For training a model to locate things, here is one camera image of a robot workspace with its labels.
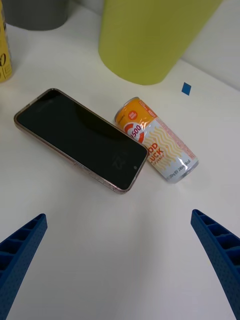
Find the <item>beverage can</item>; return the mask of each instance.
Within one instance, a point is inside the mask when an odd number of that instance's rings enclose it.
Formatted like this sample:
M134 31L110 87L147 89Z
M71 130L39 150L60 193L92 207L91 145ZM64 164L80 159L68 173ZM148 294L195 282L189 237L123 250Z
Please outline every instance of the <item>beverage can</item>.
M0 0L0 83L12 75L12 62L6 32L3 4Z
M139 97L125 103L114 120L148 148L148 161L168 182L177 183L199 164L195 154Z

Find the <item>black phone screen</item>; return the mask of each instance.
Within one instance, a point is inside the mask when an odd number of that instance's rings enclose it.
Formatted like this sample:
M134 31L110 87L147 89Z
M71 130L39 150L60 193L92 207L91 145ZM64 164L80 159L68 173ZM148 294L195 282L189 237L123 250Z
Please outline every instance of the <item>black phone screen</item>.
M16 120L122 190L130 187L148 153L110 123L54 89Z

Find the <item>yellow cylinder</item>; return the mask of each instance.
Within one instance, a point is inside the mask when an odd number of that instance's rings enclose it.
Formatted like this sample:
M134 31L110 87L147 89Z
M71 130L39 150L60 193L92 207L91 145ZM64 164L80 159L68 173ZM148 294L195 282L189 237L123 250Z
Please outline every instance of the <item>yellow cylinder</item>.
M103 63L140 85L164 79L222 0L105 0Z
M6 23L2 1L0 0L0 83L8 80L12 73L13 70L6 34Z

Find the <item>white tabletop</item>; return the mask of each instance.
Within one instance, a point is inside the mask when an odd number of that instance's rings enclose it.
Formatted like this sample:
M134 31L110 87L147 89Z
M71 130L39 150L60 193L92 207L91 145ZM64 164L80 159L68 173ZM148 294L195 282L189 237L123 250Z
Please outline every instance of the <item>white tabletop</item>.
M99 28L80 6L57 30L7 28L15 72L0 85L0 241L39 213L48 221L8 320L233 320L190 220L198 208L240 235L240 92L181 60L162 83L122 80L101 62ZM130 192L114 193L15 128L15 113L52 87L109 121L141 97L199 166L171 185L147 163Z

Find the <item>orange can label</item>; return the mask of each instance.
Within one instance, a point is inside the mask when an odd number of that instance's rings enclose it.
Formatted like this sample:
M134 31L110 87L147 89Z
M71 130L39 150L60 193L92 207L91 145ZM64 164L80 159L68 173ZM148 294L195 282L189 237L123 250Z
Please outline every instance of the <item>orange can label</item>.
M166 180L176 183L197 166L192 151L140 98L127 102L115 122L148 148L148 161Z

